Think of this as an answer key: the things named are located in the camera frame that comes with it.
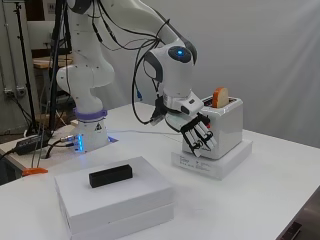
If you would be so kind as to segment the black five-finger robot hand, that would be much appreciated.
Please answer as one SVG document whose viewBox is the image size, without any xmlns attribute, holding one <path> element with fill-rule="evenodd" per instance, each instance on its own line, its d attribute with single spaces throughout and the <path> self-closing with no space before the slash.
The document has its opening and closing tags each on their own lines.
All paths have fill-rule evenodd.
<svg viewBox="0 0 320 240">
<path fill-rule="evenodd" d="M 200 149 L 213 150 L 216 146 L 213 132 L 208 128 L 210 119 L 200 113 L 204 103 L 191 92 L 184 98 L 173 98 L 166 94 L 155 100 L 151 124 L 157 125 L 164 120 L 175 132 L 183 136 L 189 150 L 200 157 Z"/>
</svg>

